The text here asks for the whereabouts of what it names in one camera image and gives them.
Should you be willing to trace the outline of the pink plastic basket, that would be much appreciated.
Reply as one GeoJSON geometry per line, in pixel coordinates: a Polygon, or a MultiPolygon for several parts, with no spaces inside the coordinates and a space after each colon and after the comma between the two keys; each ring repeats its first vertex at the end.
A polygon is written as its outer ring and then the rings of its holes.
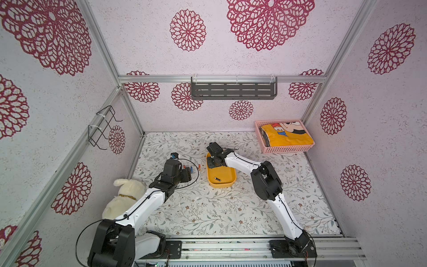
{"type": "Polygon", "coordinates": [[[264,154],[307,152],[315,145],[309,131],[297,119],[256,121],[255,132],[264,154]]]}

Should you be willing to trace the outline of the grey wall shelf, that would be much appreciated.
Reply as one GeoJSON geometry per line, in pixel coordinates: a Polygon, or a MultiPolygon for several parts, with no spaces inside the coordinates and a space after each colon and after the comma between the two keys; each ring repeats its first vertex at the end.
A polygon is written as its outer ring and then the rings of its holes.
{"type": "Polygon", "coordinates": [[[273,100],[278,94],[278,79],[266,82],[196,82],[191,79],[193,100],[273,100]]]}

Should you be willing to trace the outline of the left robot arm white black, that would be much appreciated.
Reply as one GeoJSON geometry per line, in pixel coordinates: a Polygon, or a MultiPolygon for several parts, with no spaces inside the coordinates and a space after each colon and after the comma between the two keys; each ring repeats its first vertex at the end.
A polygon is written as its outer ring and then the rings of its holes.
{"type": "Polygon", "coordinates": [[[89,267],[132,267],[145,256],[167,255],[165,235],[137,232],[147,218],[175,192],[180,183],[191,181],[191,169],[184,168],[177,153],[166,160],[163,171],[149,185],[144,196],[115,219],[102,219],[87,260],[89,267]]]}

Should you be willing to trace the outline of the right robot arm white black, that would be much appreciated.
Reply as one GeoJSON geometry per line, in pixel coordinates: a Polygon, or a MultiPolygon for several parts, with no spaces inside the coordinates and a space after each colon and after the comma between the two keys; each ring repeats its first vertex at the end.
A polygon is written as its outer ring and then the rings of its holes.
{"type": "Polygon", "coordinates": [[[286,203],[282,182],[271,162],[252,161],[240,156],[234,149],[222,148],[216,142],[211,142],[207,150],[210,153],[210,157],[207,158],[208,168],[224,166],[251,176],[256,195],[270,204],[285,236],[284,244],[274,246],[274,251],[284,249],[293,258],[317,258],[315,242],[297,222],[286,203]]]}

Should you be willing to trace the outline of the yellow cartoon folded shirt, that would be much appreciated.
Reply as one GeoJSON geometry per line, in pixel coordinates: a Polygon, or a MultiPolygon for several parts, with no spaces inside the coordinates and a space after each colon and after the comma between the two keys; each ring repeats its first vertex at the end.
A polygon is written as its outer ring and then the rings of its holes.
{"type": "Polygon", "coordinates": [[[263,125],[261,136],[269,147],[312,145],[314,140],[300,122],[277,122],[263,125]]]}

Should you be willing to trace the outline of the white plush toy dog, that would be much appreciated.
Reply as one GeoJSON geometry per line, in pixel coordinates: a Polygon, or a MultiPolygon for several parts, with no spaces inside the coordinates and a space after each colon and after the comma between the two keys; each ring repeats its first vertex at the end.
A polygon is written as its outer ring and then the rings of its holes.
{"type": "Polygon", "coordinates": [[[102,219],[116,219],[140,200],[146,192],[146,185],[139,180],[116,179],[113,185],[119,187],[119,192],[106,205],[102,219]]]}

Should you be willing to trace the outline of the yellow plastic storage box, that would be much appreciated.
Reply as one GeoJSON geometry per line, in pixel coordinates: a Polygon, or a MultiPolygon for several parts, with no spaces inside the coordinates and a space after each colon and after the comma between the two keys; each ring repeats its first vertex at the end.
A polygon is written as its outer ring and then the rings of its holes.
{"type": "Polygon", "coordinates": [[[229,188],[236,182],[237,173],[235,169],[229,167],[208,168],[207,166],[207,179],[213,188],[229,188]]]}

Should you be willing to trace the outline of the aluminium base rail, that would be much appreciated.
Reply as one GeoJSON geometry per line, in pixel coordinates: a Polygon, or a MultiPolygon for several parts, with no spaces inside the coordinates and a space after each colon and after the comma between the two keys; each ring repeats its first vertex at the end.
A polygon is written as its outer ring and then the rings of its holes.
{"type": "Polygon", "coordinates": [[[164,256],[145,256],[141,261],[365,261],[355,238],[320,237],[300,249],[285,238],[167,238],[164,256]]]}

